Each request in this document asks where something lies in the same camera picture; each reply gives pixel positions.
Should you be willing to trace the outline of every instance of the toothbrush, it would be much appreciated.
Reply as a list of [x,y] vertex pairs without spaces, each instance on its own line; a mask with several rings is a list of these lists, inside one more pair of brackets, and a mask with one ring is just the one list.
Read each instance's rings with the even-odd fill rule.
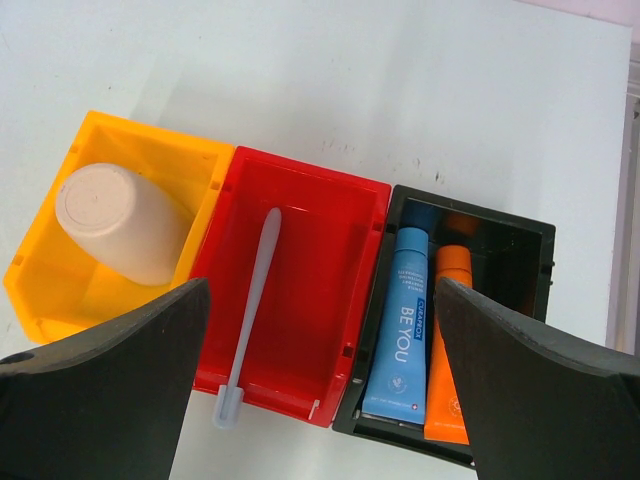
[[218,428],[226,430],[232,429],[238,422],[240,405],[244,397],[244,390],[238,387],[238,379],[240,378],[240,371],[242,370],[244,354],[247,351],[253,321],[256,318],[256,312],[260,305],[262,290],[264,289],[269,267],[271,266],[273,252],[278,243],[281,223],[282,213],[280,209],[272,208],[267,214],[267,218],[262,226],[262,233],[260,234],[258,252],[256,254],[253,275],[251,276],[251,284],[249,286],[249,296],[247,297],[247,305],[244,310],[244,318],[242,319],[242,329],[240,330],[236,354],[233,358],[229,382],[227,385],[220,385],[216,406],[213,411],[213,424]]

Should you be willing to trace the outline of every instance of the tube cap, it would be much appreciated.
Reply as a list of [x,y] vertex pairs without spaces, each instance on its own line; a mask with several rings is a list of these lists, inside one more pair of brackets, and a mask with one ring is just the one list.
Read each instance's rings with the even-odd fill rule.
[[471,252],[460,245],[441,247],[436,253],[436,272],[464,270],[471,273]]
[[429,247],[429,235],[424,230],[414,227],[405,227],[398,230],[394,251],[413,250],[427,255]]

